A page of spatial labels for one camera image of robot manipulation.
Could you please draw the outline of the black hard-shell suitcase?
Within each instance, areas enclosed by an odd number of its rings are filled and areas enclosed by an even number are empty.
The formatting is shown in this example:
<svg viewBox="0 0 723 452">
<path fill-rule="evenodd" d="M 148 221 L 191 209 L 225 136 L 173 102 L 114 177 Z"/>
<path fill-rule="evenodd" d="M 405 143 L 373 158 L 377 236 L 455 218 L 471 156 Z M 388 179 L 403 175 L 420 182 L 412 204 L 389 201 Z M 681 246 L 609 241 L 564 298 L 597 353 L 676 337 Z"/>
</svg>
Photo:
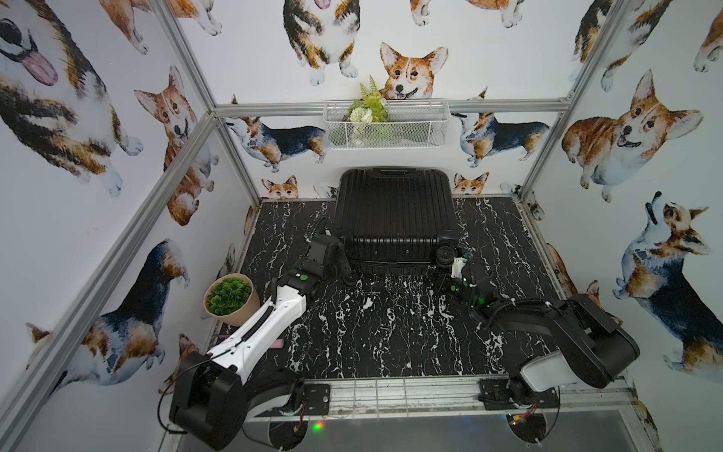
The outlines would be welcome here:
<svg viewBox="0 0 723 452">
<path fill-rule="evenodd" d="M 349 169 L 338 186 L 333 235 L 361 274 L 450 269 L 461 238 L 450 182 L 438 169 Z"/>
</svg>

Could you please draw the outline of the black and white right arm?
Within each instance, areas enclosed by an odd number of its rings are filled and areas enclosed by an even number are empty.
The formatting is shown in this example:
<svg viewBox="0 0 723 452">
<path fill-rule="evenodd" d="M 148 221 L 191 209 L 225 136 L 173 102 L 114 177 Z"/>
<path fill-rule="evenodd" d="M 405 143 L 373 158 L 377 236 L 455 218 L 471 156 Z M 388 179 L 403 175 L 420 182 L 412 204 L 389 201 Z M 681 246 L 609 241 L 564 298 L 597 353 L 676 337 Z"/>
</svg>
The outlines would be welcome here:
<svg viewBox="0 0 723 452">
<path fill-rule="evenodd" d="M 553 339 L 556 350 L 532 358 L 510 376 L 512 393 L 538 394 L 583 383 L 604 389 L 640 356 L 633 337 L 587 294 L 568 299 L 506 298 L 495 292 L 472 255 L 438 257 L 448 291 L 485 330 L 524 331 Z"/>
</svg>

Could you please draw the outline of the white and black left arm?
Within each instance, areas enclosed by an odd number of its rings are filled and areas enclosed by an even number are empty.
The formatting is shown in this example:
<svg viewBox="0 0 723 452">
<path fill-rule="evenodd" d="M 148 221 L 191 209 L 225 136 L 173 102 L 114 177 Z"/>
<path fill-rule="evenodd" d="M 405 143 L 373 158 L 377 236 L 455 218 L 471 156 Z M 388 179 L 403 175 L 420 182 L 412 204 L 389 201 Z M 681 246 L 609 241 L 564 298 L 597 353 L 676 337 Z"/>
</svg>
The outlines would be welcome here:
<svg viewBox="0 0 723 452">
<path fill-rule="evenodd" d="M 279 451 L 296 447 L 308 431 L 304 378 L 289 370 L 265 379 L 252 380 L 250 375 L 282 333 L 305 314 L 309 297 L 336 278 L 356 281 L 344 244 L 337 237 L 316 234 L 306 254 L 272 282 L 269 299 L 243 326 L 209 352 L 193 352 L 181 363 L 172 381 L 165 431 L 190 435 L 220 451 L 250 420 L 277 412 L 293 422 L 287 438 L 268 431 L 252 442 Z"/>
</svg>

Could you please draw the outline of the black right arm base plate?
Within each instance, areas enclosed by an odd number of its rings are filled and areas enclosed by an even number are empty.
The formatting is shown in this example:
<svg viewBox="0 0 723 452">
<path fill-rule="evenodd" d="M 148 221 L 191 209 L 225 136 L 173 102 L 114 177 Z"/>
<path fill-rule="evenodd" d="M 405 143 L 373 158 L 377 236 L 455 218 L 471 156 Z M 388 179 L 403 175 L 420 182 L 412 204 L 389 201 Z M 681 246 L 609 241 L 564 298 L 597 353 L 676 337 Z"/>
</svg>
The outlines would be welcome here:
<svg viewBox="0 0 723 452">
<path fill-rule="evenodd" d="M 481 379 L 478 381 L 477 399 L 488 411 L 553 409 L 559 405 L 557 390 L 534 392 L 522 380 L 513 378 Z"/>
</svg>

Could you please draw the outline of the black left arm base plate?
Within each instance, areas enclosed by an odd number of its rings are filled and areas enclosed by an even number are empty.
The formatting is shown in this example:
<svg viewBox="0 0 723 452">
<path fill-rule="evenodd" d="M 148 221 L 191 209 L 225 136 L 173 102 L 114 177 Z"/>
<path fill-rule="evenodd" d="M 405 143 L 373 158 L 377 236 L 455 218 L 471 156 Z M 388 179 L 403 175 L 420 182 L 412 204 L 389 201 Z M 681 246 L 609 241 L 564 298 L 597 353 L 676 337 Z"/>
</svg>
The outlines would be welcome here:
<svg viewBox="0 0 723 452">
<path fill-rule="evenodd" d="M 303 414 L 325 416 L 331 406 L 331 385 L 327 383 L 309 383 L 303 385 Z"/>
</svg>

